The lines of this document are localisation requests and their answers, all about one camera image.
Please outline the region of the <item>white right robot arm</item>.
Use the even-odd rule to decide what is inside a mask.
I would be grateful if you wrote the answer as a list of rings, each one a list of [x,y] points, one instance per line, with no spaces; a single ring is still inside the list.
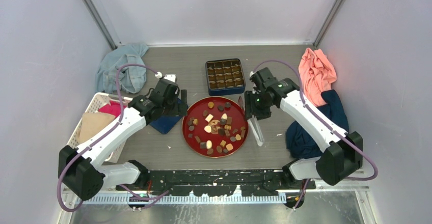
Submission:
[[[269,68],[250,73],[254,84],[245,91],[245,119],[267,119],[274,105],[289,114],[312,137],[322,155],[309,159],[299,158],[282,170],[284,185],[297,188],[304,179],[321,179],[336,185],[362,166],[362,157],[352,146],[363,146],[357,133],[347,133],[324,116],[306,100],[299,86],[289,78],[277,80]]]

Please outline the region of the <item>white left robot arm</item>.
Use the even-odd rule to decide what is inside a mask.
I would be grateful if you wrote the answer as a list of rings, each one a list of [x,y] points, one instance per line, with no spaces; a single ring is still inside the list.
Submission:
[[[160,78],[148,97],[134,97],[123,115],[77,148],[65,146],[59,153],[59,179],[81,200],[87,201],[102,189],[121,184],[144,189],[149,172],[136,160],[104,165],[104,161],[129,137],[163,116],[187,114],[187,91],[179,89],[176,76]]]

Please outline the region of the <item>metal tongs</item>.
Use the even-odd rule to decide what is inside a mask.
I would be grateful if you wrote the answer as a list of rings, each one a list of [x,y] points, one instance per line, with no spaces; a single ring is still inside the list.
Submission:
[[[246,107],[242,96],[239,96],[238,104],[244,110],[244,112],[246,112]],[[255,116],[252,116],[250,119],[247,120],[247,122],[250,129],[252,130],[257,145],[259,147],[262,147],[264,145],[265,140],[257,118]]]

